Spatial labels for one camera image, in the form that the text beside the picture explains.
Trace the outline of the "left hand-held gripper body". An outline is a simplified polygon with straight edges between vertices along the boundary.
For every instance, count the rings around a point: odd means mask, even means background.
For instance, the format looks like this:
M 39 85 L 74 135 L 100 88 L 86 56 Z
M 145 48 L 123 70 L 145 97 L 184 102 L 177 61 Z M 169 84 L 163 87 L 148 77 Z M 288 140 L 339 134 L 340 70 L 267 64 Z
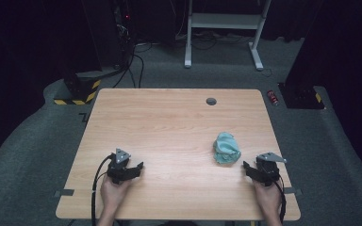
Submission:
M 130 159 L 130 154 L 120 148 L 116 149 L 116 153 L 111 156 L 111 162 L 107 167 L 107 176 L 116 185 L 125 181 L 125 174 L 131 170 L 127 167 Z

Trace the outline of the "black stand base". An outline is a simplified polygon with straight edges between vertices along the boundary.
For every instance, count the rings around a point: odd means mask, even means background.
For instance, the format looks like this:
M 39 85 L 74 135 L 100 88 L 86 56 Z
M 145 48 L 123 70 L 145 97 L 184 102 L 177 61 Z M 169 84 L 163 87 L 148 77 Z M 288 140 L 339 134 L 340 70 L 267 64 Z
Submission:
M 279 83 L 278 88 L 287 108 L 324 109 L 320 95 L 313 88 L 298 90 L 294 86 L 285 83 Z

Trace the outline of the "dark equipment rack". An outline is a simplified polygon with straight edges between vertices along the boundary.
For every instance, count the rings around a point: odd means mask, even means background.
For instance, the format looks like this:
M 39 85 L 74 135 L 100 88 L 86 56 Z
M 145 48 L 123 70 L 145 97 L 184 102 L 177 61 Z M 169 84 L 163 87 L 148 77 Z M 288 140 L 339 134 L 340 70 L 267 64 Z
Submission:
M 125 69 L 133 54 L 136 39 L 135 26 L 132 20 L 132 4 L 131 0 L 112 0 L 112 3 L 117 41 L 120 46 L 120 68 Z

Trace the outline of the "red can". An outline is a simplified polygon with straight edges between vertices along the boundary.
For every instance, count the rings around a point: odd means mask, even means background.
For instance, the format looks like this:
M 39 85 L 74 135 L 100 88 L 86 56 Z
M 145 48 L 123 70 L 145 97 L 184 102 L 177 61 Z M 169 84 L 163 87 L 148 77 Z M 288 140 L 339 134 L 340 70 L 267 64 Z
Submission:
M 268 98 L 269 98 L 272 105 L 275 105 L 275 106 L 279 105 L 278 98 L 276 97 L 273 90 L 268 90 L 267 91 L 267 96 L 268 96 Z

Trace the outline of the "person's right hand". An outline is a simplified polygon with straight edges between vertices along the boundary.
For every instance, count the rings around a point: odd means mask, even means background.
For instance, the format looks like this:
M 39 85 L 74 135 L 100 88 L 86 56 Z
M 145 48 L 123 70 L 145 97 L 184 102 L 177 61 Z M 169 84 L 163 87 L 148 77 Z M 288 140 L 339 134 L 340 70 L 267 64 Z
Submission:
M 282 203 L 282 198 L 278 186 L 275 184 L 272 184 L 271 186 L 263 186 L 257 181 L 253 181 L 253 184 L 255 186 L 256 201 L 264 219 L 280 219 L 279 211 Z

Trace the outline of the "teal microfibre cloth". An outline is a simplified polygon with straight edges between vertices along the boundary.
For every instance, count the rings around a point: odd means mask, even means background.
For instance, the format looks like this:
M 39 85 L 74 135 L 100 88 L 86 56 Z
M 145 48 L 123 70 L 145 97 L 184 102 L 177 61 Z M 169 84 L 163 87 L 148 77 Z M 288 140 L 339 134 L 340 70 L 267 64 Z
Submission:
M 214 159 L 219 164 L 233 164 L 241 157 L 241 151 L 233 135 L 221 132 L 213 142 Z

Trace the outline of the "grey tape strip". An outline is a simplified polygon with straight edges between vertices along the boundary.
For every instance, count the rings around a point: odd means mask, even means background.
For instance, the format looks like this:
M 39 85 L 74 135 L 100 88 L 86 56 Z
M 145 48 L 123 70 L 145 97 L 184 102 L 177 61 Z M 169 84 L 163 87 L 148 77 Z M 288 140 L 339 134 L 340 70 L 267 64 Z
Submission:
M 54 197 L 59 198 L 62 196 L 73 196 L 74 190 L 73 189 L 61 189 L 57 190 L 54 193 Z
M 296 196 L 300 196 L 303 194 L 303 192 L 300 188 L 295 188 L 295 187 L 285 187 L 284 193 L 285 194 L 294 194 Z

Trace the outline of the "yellow-black striped stand base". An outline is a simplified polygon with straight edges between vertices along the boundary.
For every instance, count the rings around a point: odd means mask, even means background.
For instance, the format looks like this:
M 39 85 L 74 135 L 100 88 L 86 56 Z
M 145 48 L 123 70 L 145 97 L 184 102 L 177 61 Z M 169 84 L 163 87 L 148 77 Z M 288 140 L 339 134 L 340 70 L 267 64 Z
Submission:
M 54 103 L 56 105 L 88 105 L 97 93 L 100 79 L 81 79 L 75 73 L 66 74 Z

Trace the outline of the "person's left hand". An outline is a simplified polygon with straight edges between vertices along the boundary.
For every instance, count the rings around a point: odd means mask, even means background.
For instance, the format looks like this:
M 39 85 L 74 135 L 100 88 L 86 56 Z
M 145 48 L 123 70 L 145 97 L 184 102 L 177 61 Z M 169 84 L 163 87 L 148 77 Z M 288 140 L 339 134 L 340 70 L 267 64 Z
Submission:
M 114 218 L 130 185 L 131 180 L 127 180 L 120 185 L 117 185 L 114 184 L 108 176 L 104 176 L 100 188 L 100 194 L 103 201 L 103 211 L 100 218 Z

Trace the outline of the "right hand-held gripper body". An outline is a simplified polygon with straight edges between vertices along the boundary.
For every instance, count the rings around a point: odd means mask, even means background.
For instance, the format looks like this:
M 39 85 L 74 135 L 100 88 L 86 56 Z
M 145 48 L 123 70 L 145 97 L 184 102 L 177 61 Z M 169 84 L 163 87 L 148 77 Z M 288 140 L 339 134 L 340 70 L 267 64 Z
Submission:
M 280 173 L 277 167 L 278 162 L 286 164 L 287 160 L 272 152 L 259 154 L 256 157 L 256 169 L 260 174 L 259 182 L 264 186 L 270 186 L 273 182 L 279 180 Z

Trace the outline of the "white metal stand frame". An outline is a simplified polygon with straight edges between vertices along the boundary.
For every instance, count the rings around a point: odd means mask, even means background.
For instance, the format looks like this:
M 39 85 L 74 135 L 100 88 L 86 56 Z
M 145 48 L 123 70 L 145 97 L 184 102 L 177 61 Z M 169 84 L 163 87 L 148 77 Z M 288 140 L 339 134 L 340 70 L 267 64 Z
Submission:
M 193 11 L 193 0 L 188 3 L 188 27 L 187 41 L 185 49 L 184 66 L 190 68 L 192 65 L 192 29 L 193 28 L 216 28 L 216 29 L 241 29 L 254 30 L 253 42 L 248 43 L 249 51 L 252 55 L 255 68 L 263 71 L 264 66 L 257 51 L 264 24 L 271 6 L 272 0 L 265 0 L 263 10 L 260 14 L 219 14 L 219 13 L 196 13 Z

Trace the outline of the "black curtain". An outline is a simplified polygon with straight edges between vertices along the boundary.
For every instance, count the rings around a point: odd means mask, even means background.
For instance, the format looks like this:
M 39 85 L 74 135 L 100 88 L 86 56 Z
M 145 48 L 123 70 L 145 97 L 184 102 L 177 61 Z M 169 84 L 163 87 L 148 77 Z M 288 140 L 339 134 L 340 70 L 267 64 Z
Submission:
M 326 88 L 362 161 L 362 0 L 322 0 L 285 84 Z

